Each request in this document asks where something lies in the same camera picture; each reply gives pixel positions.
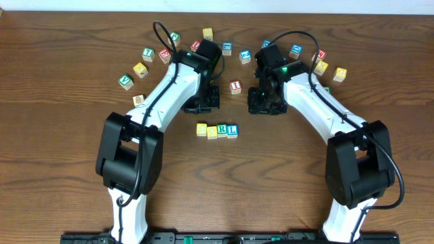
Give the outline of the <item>yellow O block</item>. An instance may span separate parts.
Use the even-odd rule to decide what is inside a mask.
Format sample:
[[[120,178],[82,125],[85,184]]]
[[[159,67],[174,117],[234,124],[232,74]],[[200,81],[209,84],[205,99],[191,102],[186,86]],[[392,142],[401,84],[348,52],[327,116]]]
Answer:
[[[216,126],[207,127],[207,139],[213,140],[218,138],[218,130]]]

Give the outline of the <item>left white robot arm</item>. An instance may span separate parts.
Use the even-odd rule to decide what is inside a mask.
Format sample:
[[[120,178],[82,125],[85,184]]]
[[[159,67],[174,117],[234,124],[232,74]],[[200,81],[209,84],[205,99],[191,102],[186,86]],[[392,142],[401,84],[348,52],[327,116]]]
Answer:
[[[109,243],[141,243],[148,232],[146,197],[162,168],[163,134],[179,110],[209,113],[220,107],[212,85],[222,55],[217,43],[203,39],[195,52],[175,52],[158,86],[126,115],[111,113],[104,122],[96,173],[113,202]]]

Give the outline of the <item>blue L block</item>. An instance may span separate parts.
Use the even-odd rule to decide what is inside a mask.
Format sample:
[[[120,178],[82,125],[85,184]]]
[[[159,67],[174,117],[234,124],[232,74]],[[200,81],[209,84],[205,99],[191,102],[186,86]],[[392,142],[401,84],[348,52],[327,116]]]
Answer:
[[[227,138],[237,138],[239,130],[237,125],[227,125]]]

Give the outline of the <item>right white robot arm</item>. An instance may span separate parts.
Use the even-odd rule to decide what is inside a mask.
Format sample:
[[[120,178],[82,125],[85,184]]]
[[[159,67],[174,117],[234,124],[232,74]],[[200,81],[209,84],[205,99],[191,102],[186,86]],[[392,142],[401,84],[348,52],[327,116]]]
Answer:
[[[333,243],[394,242],[394,236],[361,233],[369,208],[395,183],[385,124],[354,115],[309,74],[306,64],[288,62],[275,44],[254,58],[259,86],[248,90],[249,112],[279,115],[291,106],[327,145],[325,182],[333,201],[318,237]]]

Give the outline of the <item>yellow C block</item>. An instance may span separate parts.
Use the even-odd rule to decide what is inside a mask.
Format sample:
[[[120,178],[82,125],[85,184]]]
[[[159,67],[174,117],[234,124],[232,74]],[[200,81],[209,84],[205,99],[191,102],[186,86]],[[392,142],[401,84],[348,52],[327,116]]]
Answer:
[[[196,124],[196,134],[199,137],[206,137],[207,136],[207,128],[208,125],[206,123],[198,123]]]

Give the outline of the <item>green R block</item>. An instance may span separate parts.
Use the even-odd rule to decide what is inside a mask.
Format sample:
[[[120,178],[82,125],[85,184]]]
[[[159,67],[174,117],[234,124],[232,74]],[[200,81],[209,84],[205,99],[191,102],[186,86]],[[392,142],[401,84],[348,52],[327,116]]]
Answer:
[[[228,136],[227,124],[218,124],[216,128],[219,138],[225,138]]]

